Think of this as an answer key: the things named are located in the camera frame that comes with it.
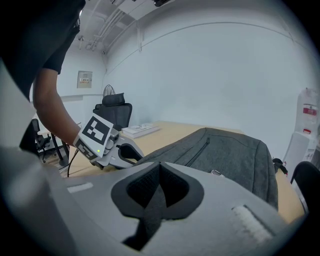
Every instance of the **cable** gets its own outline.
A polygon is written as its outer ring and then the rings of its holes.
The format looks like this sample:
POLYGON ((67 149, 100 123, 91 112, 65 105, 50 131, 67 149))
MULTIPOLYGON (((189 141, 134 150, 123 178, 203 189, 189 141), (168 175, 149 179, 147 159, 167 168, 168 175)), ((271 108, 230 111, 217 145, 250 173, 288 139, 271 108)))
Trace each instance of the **cable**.
POLYGON ((74 155, 73 155, 70 163, 69 163, 68 171, 66 172, 66 176, 67 176, 67 177, 69 177, 69 170, 70 170, 71 163, 72 163, 72 161, 75 159, 75 157, 76 157, 76 155, 78 154, 78 152, 79 152, 79 150, 77 149, 77 150, 75 151, 75 153, 74 153, 74 155))

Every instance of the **office chair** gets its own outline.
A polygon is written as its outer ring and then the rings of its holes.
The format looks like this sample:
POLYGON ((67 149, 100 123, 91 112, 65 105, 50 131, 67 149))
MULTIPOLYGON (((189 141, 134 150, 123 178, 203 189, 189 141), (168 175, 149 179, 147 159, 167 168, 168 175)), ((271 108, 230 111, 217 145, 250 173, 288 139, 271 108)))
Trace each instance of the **office chair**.
POLYGON ((93 113, 111 122, 114 129, 121 131, 129 126, 132 105, 125 103, 123 93, 107 95, 103 98, 102 104, 95 106, 93 113))
POLYGON ((319 212, 320 171, 308 161, 299 163, 294 169, 292 179, 299 187, 310 213, 319 212))
POLYGON ((38 150, 38 152, 40 150, 43 150, 43 156, 42 156, 42 162, 46 162, 45 160, 45 155, 46 155, 46 151, 45 151, 45 147, 46 144, 48 144, 51 140, 51 137, 49 136, 49 134, 47 135, 46 138, 44 138, 42 135, 39 135, 38 132, 40 131, 40 127, 39 127, 39 121, 38 119, 34 118, 32 119, 32 125, 33 125, 33 129, 34 129, 34 138, 36 141, 36 149, 38 150))

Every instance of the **white paper stack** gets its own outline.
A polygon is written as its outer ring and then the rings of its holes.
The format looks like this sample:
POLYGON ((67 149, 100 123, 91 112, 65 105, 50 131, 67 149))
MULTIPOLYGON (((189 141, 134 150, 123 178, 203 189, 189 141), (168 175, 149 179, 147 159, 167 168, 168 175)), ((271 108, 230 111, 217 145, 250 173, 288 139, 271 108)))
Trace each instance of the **white paper stack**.
POLYGON ((154 126, 151 123, 145 123, 141 125, 135 125, 135 126, 123 128, 122 132, 123 134, 129 136, 130 138, 135 139, 143 135, 147 135, 155 131, 158 131, 159 129, 160 129, 159 126, 154 126))

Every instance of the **black chair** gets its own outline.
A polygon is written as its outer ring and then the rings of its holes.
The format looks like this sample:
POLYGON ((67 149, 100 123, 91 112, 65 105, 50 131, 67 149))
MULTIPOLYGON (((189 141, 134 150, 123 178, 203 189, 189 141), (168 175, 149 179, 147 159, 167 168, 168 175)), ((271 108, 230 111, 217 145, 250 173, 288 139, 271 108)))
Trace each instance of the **black chair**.
POLYGON ((35 147, 38 150, 38 152, 40 150, 43 150, 42 162, 45 163, 46 162, 45 161, 45 155, 46 155, 45 147, 46 147, 46 144, 48 144, 50 142, 51 137, 48 134, 47 137, 44 138, 42 135, 38 134, 38 132, 40 131, 38 119, 34 118, 34 119, 32 119, 31 122, 32 122, 33 129, 34 129, 34 138, 36 141, 35 147))
POLYGON ((122 128, 129 126, 132 105, 130 103, 113 106, 100 104, 98 109, 93 110, 93 113, 112 123, 113 128, 117 131, 121 131, 122 128))
POLYGON ((320 209, 320 171, 308 161, 299 163, 294 169, 293 181, 298 185, 310 213, 320 209))

